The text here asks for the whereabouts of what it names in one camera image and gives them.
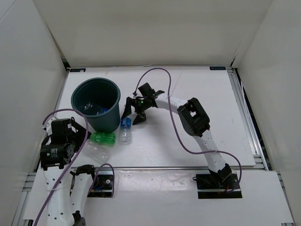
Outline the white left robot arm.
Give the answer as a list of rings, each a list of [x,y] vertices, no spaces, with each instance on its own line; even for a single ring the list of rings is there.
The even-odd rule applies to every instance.
[[[74,118],[52,117],[44,127],[47,137],[40,150],[40,164],[47,188],[42,210],[47,212],[47,226],[84,226],[84,207],[88,191],[98,185],[93,165],[71,170],[72,160],[91,133]]]

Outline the blue label bottle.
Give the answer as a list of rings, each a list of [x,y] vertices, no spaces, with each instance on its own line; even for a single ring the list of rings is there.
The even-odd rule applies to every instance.
[[[86,115],[100,115],[108,111],[107,108],[100,106],[95,102],[87,102],[83,104],[81,107],[81,112]]]
[[[132,121],[129,117],[126,117],[121,120],[120,129],[119,129],[119,139],[121,142],[126,143],[130,141],[131,126],[132,126]]]

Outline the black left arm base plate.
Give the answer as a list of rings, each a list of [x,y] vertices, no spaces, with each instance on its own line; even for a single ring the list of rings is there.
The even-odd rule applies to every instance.
[[[112,198],[114,182],[112,171],[100,171],[91,192],[87,196],[94,198]]]

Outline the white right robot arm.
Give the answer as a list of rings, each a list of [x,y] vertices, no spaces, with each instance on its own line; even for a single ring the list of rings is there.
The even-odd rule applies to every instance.
[[[133,124],[146,121],[145,111],[155,107],[166,109],[170,114],[177,114],[185,132],[192,136],[198,143],[202,154],[205,156],[211,182],[216,188],[222,188],[228,183],[228,178],[232,174],[229,164],[221,156],[221,152],[213,140],[210,131],[210,119],[200,102],[195,98],[183,100],[168,96],[164,91],[155,91],[148,83],[140,86],[141,96],[134,95],[133,98],[127,97],[122,119],[132,113],[132,107],[137,114]]]

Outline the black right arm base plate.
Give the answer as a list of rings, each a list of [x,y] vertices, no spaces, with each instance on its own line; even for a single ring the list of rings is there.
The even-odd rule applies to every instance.
[[[232,173],[221,184],[211,174],[197,174],[192,179],[197,183],[198,199],[243,198],[236,173]]]

